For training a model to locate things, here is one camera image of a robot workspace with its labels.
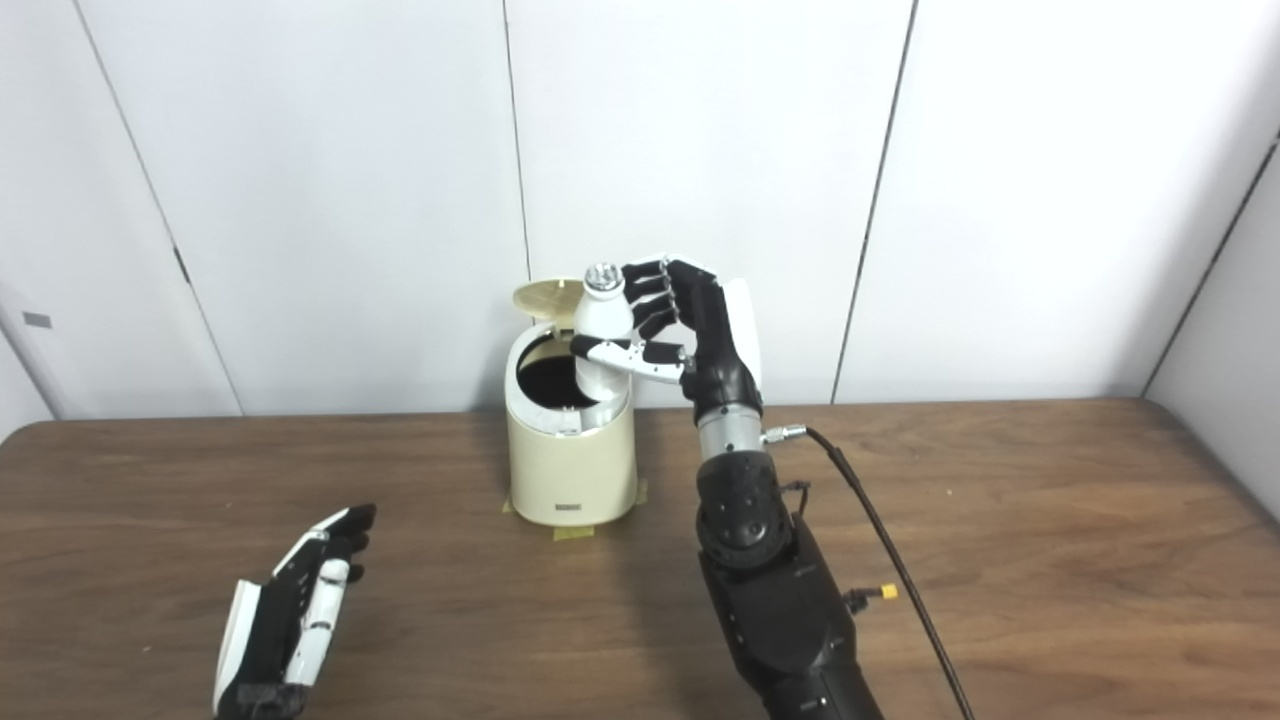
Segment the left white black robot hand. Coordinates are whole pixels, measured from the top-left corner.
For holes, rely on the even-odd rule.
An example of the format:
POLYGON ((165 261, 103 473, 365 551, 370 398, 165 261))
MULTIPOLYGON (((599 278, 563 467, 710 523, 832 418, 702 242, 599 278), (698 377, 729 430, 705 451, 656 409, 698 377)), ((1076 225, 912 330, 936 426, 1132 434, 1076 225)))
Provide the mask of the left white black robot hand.
POLYGON ((364 578, 375 503, 310 527, 265 582, 241 579, 221 638, 216 719, 297 719, 326 661, 349 585, 364 578))

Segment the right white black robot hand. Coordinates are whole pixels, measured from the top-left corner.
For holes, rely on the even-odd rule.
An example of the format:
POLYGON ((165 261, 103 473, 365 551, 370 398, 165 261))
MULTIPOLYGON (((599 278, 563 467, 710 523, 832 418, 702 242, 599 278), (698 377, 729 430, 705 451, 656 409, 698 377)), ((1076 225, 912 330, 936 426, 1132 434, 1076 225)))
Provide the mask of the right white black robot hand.
POLYGON ((675 254, 618 266, 605 309, 627 316, 593 329, 575 323, 570 342, 579 360, 579 388, 605 398, 618 375, 678 386, 695 419, 728 406, 762 414, 760 345, 745 281, 722 281, 714 270, 675 254))

